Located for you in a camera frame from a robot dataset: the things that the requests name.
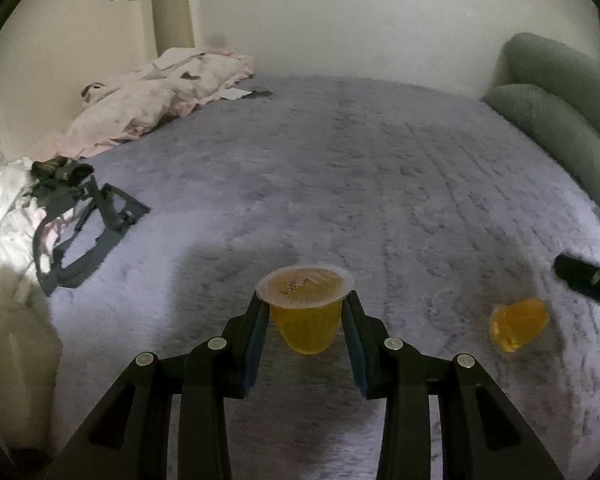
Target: cup lid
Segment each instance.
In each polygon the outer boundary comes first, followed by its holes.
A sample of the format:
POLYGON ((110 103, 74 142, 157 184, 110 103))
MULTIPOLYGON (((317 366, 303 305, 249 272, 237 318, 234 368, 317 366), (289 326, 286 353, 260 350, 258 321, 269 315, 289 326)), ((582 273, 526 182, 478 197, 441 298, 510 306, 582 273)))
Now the cup lid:
POLYGON ((262 301, 282 308, 315 308, 341 300, 353 285, 353 277, 340 267, 290 266, 262 278, 256 294, 262 301))

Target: plastic cup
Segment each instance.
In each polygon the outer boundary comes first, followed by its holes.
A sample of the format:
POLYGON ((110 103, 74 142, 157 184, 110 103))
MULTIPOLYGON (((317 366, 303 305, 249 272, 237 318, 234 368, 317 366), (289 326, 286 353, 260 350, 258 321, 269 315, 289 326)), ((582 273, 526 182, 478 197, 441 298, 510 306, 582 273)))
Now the plastic cup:
POLYGON ((319 354, 335 339, 342 300, 353 289, 353 277, 333 266, 283 267, 256 286, 269 303, 285 341, 296 352, 319 354))

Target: sage green pillow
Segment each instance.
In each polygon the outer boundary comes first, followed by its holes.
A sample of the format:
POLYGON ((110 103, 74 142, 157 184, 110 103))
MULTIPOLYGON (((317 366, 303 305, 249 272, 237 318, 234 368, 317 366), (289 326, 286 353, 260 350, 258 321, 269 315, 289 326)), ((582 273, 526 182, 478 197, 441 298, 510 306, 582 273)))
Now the sage green pillow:
POLYGON ((581 113, 530 84, 499 86, 482 100, 542 146, 600 208, 600 134, 581 113))
POLYGON ((537 34, 522 32, 505 45, 516 83, 530 83, 561 97, 600 132, 600 62, 537 34))

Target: harness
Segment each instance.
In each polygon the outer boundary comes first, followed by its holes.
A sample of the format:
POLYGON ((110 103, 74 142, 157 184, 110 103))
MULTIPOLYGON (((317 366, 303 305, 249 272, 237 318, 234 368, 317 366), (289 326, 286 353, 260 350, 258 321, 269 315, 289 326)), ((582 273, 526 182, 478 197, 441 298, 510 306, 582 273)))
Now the harness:
POLYGON ((33 235, 33 257, 38 281, 47 296, 58 286, 76 288, 83 284, 100 267, 109 251, 120 243, 129 228, 151 211, 132 196, 110 184, 105 184, 99 189, 91 173, 93 167, 89 164, 70 163, 58 169, 53 178, 40 181, 31 192, 31 195, 38 199, 38 205, 46 208, 46 217, 33 235), (120 211, 114 206, 115 196, 125 201, 120 211), (90 202, 81 211, 74 233, 54 247, 50 270, 46 274, 43 273, 40 268, 40 245, 45 227, 83 200, 90 202), (104 231, 96 238, 96 243, 91 249, 67 267, 63 267, 64 255, 96 210, 102 216, 104 231))

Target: bed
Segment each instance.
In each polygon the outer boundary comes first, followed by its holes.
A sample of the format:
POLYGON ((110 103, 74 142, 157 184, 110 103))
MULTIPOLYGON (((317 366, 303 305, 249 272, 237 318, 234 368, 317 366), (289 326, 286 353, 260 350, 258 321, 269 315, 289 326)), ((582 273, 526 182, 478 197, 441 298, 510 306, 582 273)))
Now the bed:
MULTIPOLYGON (((432 356, 474 355, 566 478, 586 478, 600 461, 600 306, 551 263, 562 250, 600 262, 588 196, 475 100, 348 78, 238 86, 272 95, 211 104, 90 159, 101 183, 152 211, 87 282, 50 298, 64 342, 54 452, 136 354, 189 351, 243 312, 269 271, 319 261, 354 275, 391 335, 432 356), (548 329, 501 354, 493 305, 533 297, 550 306, 548 329)), ((72 251, 100 231, 93 218, 72 251)), ((342 334, 308 358, 272 327, 256 387, 226 412, 236 479, 375 478, 384 406, 360 397, 342 334)))

